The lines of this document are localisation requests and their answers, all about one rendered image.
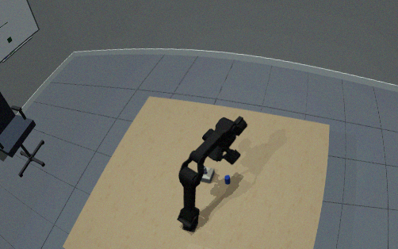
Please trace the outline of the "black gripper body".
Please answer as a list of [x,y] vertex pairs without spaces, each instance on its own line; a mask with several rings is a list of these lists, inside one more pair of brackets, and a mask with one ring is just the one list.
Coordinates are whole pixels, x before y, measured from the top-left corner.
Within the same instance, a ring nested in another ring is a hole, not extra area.
[[[213,132],[214,132],[214,130],[213,130],[212,128],[209,129],[209,130],[202,136],[202,139],[203,139],[203,140],[206,140]],[[227,152],[226,157],[228,157],[228,158],[227,158],[227,161],[228,161],[230,164],[234,164],[234,163],[236,162],[236,160],[240,157],[240,153],[239,153],[237,150],[230,149],[230,148],[229,148],[230,146],[229,146],[229,147],[226,147],[226,146],[224,146],[222,143],[220,143],[218,146],[219,146],[219,147],[223,147],[223,148],[224,148],[224,151]]]

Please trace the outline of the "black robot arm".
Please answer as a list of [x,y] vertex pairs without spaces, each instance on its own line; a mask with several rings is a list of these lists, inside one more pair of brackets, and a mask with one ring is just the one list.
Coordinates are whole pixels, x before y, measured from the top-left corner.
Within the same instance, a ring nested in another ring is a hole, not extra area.
[[[189,155],[189,158],[182,164],[179,171],[179,181],[183,185],[183,204],[178,219],[184,230],[195,232],[198,224],[200,210],[195,207],[196,186],[200,185],[204,174],[204,162],[208,156],[215,161],[221,161],[224,148],[218,145],[222,143],[229,147],[247,127],[246,121],[239,116],[235,121],[222,117],[216,124],[215,131]],[[188,168],[190,162],[197,163],[197,172]]]

